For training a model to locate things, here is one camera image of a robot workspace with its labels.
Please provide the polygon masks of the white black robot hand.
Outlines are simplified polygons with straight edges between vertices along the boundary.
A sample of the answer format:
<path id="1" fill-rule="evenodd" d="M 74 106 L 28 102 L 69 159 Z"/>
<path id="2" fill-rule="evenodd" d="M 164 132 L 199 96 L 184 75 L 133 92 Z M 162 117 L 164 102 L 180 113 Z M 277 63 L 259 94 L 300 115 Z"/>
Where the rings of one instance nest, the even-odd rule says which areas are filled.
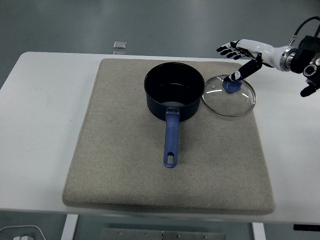
<path id="1" fill-rule="evenodd" d="M 226 77 L 226 81 L 241 81 L 254 74 L 262 68 L 263 65 L 275 68 L 280 71 L 287 71 L 286 57 L 289 49 L 287 46 L 273 47 L 269 44 L 241 39 L 228 42 L 216 49 L 218 53 L 227 58 L 238 60 L 240 58 L 251 58 L 246 64 L 240 67 L 236 72 Z"/>

